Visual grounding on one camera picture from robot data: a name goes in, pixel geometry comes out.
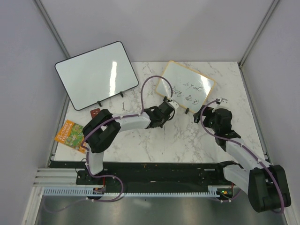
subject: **small brown object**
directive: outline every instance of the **small brown object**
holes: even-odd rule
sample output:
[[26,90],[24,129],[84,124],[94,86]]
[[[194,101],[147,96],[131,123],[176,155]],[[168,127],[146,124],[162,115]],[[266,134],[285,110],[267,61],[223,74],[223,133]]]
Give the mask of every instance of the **small brown object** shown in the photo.
[[93,109],[90,111],[90,115],[92,116],[92,118],[94,118],[95,116],[98,115],[98,113],[100,112],[100,109]]

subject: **gray floor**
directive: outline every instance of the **gray floor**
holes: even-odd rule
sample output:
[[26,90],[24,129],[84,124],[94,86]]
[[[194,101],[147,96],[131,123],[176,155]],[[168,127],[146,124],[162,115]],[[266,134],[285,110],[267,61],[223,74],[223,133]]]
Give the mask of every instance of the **gray floor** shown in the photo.
[[[57,210],[81,197],[43,197],[49,210]],[[203,198],[132,198],[117,202],[80,202],[62,212],[40,208],[37,225],[286,225],[284,216],[256,213],[241,194],[232,203]]]

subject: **white marble tabletop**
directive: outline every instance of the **white marble tabletop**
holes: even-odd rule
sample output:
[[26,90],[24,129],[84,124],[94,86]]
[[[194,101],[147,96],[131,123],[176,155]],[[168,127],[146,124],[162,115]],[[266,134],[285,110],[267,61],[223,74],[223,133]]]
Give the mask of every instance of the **white marble tabletop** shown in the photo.
[[[136,113],[141,110],[140,91],[145,79],[162,75],[167,62],[132,62],[140,81],[136,88],[102,102],[101,109],[112,113]],[[256,154],[263,157],[263,150],[255,128],[248,98],[236,62],[181,62],[188,68],[199,71],[216,81],[208,101],[226,98],[233,114],[232,128]],[[144,89],[145,108],[160,105],[163,98],[155,92],[158,78],[153,78]],[[69,104],[66,119],[85,126],[90,120],[90,111],[99,105],[76,111]],[[66,145],[58,144],[54,160],[80,161],[85,157]],[[104,161],[116,162],[181,162],[210,163],[233,160],[233,157],[217,146],[214,137],[207,134],[200,124],[194,123],[193,114],[185,114],[179,107],[174,118],[163,128],[139,129],[121,132],[105,151]]]

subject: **white enclosure panel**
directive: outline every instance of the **white enclosure panel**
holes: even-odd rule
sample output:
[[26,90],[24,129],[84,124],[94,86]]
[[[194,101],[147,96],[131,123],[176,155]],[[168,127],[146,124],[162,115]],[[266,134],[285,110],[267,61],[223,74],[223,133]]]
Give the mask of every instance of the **white enclosure panel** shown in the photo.
[[300,207],[299,9],[299,0],[280,2],[243,68],[268,153],[274,164],[285,169],[297,213]]
[[32,0],[0,1],[0,27],[0,224],[19,225],[57,129],[65,57]]
[[131,61],[239,61],[272,0],[41,0],[71,56],[122,41]]

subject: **wooden-framed whiteboard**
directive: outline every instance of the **wooden-framed whiteboard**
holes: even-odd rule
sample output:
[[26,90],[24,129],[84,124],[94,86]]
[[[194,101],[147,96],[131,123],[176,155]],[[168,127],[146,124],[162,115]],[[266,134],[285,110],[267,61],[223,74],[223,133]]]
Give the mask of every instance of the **wooden-framed whiteboard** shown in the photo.
[[[172,85],[173,97],[181,107],[196,113],[200,110],[206,98],[215,86],[215,80],[174,61],[169,61],[162,76]],[[156,93],[170,96],[169,84],[160,79]]]

